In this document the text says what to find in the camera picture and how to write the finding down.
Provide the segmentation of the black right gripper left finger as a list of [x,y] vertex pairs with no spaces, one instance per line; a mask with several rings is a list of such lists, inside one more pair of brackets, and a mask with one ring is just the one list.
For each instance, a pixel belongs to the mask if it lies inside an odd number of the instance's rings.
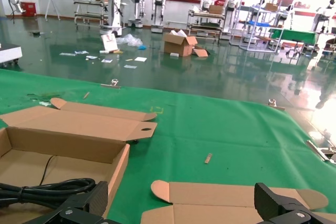
[[28,224],[91,224],[108,223],[103,218],[108,204],[108,184],[99,182],[92,191],[68,198],[59,208],[44,216],[28,221]]

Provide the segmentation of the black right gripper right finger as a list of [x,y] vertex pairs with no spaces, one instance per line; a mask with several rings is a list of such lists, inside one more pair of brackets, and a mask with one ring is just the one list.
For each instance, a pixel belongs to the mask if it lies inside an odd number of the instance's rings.
[[254,206],[262,223],[334,223],[313,213],[298,200],[274,193],[263,183],[254,186]]

